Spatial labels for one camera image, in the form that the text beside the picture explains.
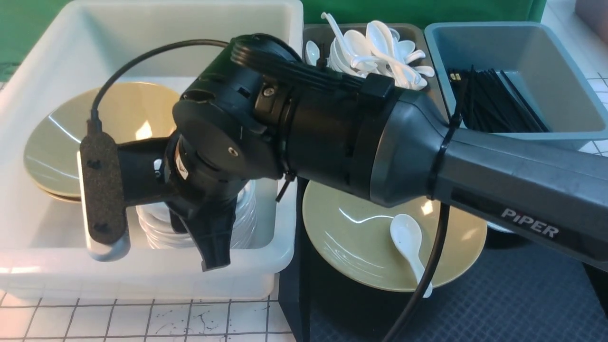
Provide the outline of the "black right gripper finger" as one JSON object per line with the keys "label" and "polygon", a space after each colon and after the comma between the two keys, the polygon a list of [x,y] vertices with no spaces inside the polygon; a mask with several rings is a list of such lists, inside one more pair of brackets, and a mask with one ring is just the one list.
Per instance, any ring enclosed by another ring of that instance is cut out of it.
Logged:
{"label": "black right gripper finger", "polygon": [[230,265],[230,246],[236,220],[237,198],[211,200],[180,216],[202,258],[203,272]]}

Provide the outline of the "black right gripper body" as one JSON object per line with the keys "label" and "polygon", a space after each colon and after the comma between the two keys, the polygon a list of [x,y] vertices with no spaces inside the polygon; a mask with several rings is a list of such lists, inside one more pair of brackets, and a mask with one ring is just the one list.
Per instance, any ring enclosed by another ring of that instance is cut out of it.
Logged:
{"label": "black right gripper body", "polygon": [[171,146],[182,199],[168,206],[185,224],[235,214],[237,193],[250,180],[279,180],[285,85],[238,66],[209,66],[173,107],[179,138]]}

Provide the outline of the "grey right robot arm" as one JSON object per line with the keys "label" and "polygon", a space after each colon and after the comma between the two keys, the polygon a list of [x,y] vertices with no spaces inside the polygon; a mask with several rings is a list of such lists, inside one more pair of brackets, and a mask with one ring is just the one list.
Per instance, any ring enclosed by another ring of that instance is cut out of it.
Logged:
{"label": "grey right robot arm", "polygon": [[173,107],[203,270],[230,264],[245,182],[297,177],[387,208],[438,200],[607,269],[605,157],[462,129],[422,92],[307,65],[264,33],[171,48],[187,46],[222,48]]}

